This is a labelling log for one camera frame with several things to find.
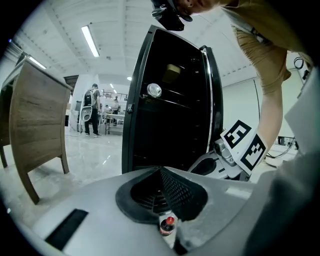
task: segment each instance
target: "white ceiling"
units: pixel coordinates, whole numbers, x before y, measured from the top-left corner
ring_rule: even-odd
[[[150,0],[47,0],[14,40],[55,76],[99,74],[103,84],[129,85],[125,78],[133,73],[150,25],[161,27],[151,12]],[[82,34],[86,25],[100,57],[92,55]],[[198,47],[212,47],[224,86],[256,76],[221,9],[194,16],[177,34]]]

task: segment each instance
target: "black door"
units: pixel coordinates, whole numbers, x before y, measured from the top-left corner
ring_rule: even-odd
[[[150,93],[150,84],[157,84],[160,96]],[[122,173],[149,166],[187,170],[212,148],[222,120],[221,84],[212,50],[198,49],[151,26],[127,99]]]

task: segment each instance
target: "small bottle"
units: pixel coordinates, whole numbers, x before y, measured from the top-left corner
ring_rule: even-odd
[[[164,237],[169,236],[174,229],[175,229],[175,219],[171,216],[164,219],[160,224],[160,233]]]

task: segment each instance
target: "glossy floor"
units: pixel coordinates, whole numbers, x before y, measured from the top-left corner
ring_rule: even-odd
[[[85,137],[85,134],[65,136],[65,149],[70,172],[64,174],[59,158],[29,172],[31,182],[40,197],[34,205],[19,178],[10,146],[4,151],[8,167],[0,169],[0,187],[5,206],[28,227],[50,207],[55,206],[86,184],[121,174],[122,136]]]

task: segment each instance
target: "beige sleeve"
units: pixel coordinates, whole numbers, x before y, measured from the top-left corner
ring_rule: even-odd
[[[276,91],[291,76],[286,67],[287,50],[271,42],[261,43],[253,35],[236,27],[233,27],[233,31],[244,55],[261,79],[263,94]]]

